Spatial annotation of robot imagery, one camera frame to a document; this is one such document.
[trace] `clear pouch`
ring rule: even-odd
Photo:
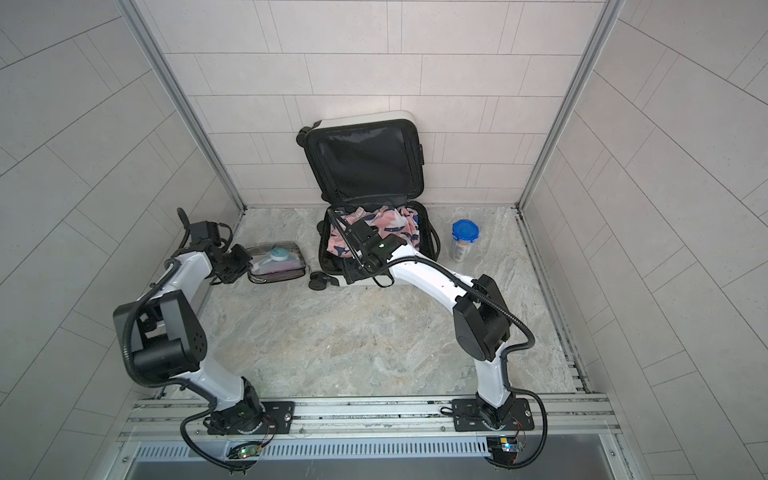
[[[306,262],[294,242],[262,243],[247,249],[253,257],[248,270],[252,283],[274,283],[300,278],[306,273]]]

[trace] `open suitcase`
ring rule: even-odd
[[[374,211],[381,206],[410,207],[418,212],[419,251],[437,260],[440,240],[426,208],[415,199],[424,191],[424,155],[413,116],[407,111],[359,115],[316,122],[296,136],[315,174],[322,199],[335,211]],[[339,285],[374,285],[374,279],[352,258],[327,251],[331,223],[317,224],[319,262]],[[382,285],[392,281],[378,276]]]

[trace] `gray stone surface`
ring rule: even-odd
[[[245,247],[288,240],[319,269],[317,223],[323,208],[247,211],[236,242]],[[573,392],[561,344],[528,252],[509,207],[431,207],[443,241],[440,263],[475,278],[493,277],[510,310],[536,335],[534,348],[513,353],[513,385],[537,392]],[[481,229],[464,263],[448,255],[454,221]],[[316,292],[308,276],[269,285],[243,277],[213,289],[200,316],[208,356],[245,376],[262,397],[472,394],[472,358],[455,341],[452,315],[409,285],[328,286]],[[512,329],[516,339],[524,336]],[[184,392],[171,394],[175,397]]]

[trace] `pink clothing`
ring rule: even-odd
[[[419,213],[412,208],[384,206],[368,213],[362,207],[358,207],[355,213],[342,215],[342,218],[350,225],[362,218],[371,227],[378,227],[382,238],[394,233],[413,245],[415,249],[419,249]],[[331,225],[331,236],[328,239],[328,251],[337,257],[352,257],[344,239],[333,225]]]

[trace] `robotic arm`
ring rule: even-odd
[[[215,278],[211,284],[234,282],[249,270],[251,257],[240,245],[234,245],[228,252],[231,234],[229,240],[221,240],[215,223],[189,224],[181,209],[179,216],[187,232],[179,250],[166,261],[164,275],[157,284],[151,285],[149,292],[114,311],[115,329],[125,368],[136,383],[151,388],[179,385],[209,402],[208,410],[188,417],[181,424],[182,438],[190,448],[231,472],[244,472],[252,464],[223,462],[208,455],[191,441],[186,424],[207,417],[204,425],[208,433],[217,435],[250,434],[265,423],[267,431],[272,432],[270,429],[276,425],[269,425],[269,416],[248,380],[233,375],[206,357],[205,332],[188,299],[206,278]],[[500,430],[514,420],[510,411],[515,393],[537,400],[542,412],[542,440],[536,452],[520,463],[492,461],[502,468],[521,468],[533,462],[544,447],[546,412],[535,393],[509,385],[507,355],[530,348],[535,339],[531,330],[508,311],[495,281],[486,275],[475,280],[448,270],[395,235],[382,239],[365,222],[355,222],[346,232],[335,217],[332,221],[368,274],[389,272],[393,279],[418,287],[452,313],[456,340],[475,359],[478,373],[476,414],[479,417],[472,419],[482,420],[491,430]],[[192,242],[186,247],[190,236]],[[510,341],[512,324],[526,335],[525,343]]]

